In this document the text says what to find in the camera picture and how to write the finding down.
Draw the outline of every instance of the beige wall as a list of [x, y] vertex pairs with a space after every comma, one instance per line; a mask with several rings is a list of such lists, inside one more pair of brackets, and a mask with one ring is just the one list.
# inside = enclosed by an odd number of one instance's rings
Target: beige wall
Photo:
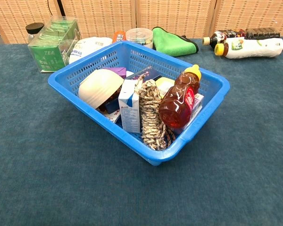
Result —
[[[60, 15], [57, 0], [49, 0]], [[82, 37], [111, 37], [136, 26], [201, 38], [220, 29], [275, 27], [283, 36], [283, 0], [62, 0], [66, 16], [78, 18]], [[50, 19], [46, 0], [0, 0], [5, 43], [26, 43], [25, 26]]]

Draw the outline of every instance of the green towel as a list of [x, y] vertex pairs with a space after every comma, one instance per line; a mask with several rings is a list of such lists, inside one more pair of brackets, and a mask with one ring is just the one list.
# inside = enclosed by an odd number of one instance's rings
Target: green towel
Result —
[[198, 46], [195, 42], [187, 39], [185, 36], [179, 36], [169, 33], [161, 27], [154, 27], [153, 44], [158, 52], [177, 57], [198, 52]]

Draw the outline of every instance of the clear plastic container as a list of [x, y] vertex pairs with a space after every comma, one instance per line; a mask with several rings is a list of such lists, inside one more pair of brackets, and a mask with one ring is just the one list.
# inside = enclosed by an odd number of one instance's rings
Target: clear plastic container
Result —
[[133, 28], [126, 32], [126, 39], [153, 48], [153, 32], [147, 28]]
[[41, 72], [55, 72], [69, 64], [70, 53], [80, 39], [76, 18], [52, 16], [28, 48]]

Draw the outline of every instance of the black lid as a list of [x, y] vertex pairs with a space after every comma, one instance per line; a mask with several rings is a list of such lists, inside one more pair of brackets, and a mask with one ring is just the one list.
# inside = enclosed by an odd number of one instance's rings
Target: black lid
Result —
[[29, 34], [37, 34], [42, 29], [42, 27], [44, 27], [43, 23], [32, 23], [27, 25], [25, 29]]

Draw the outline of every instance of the clear lid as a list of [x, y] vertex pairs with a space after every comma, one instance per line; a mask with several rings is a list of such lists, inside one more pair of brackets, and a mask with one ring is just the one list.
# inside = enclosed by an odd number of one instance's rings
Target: clear lid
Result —
[[62, 40], [74, 39], [78, 29], [75, 27], [76, 19], [69, 16], [53, 16], [50, 21], [42, 27], [28, 44], [30, 47], [58, 46]]
[[147, 28], [133, 28], [126, 32], [128, 41], [140, 42], [143, 40], [152, 40], [153, 32]]

